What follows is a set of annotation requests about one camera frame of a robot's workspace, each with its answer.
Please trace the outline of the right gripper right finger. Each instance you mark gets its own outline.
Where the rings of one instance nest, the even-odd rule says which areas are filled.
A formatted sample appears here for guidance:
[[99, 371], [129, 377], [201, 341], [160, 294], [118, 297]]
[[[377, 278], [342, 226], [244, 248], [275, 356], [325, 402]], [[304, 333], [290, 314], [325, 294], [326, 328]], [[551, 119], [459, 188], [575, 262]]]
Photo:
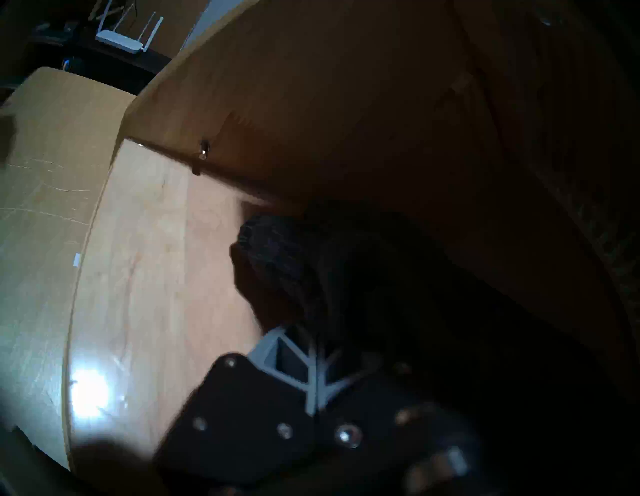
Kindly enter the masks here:
[[481, 443], [469, 422], [376, 367], [343, 374], [341, 349], [317, 352], [322, 448], [316, 495], [484, 495]]

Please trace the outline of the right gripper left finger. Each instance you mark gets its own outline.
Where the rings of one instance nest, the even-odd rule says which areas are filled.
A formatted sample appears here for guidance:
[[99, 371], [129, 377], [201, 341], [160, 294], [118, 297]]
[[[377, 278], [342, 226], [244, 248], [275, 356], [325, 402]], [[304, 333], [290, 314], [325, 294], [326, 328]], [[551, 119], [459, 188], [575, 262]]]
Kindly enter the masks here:
[[318, 345], [301, 325], [221, 355], [187, 399], [154, 462], [177, 489], [249, 487], [314, 449]]

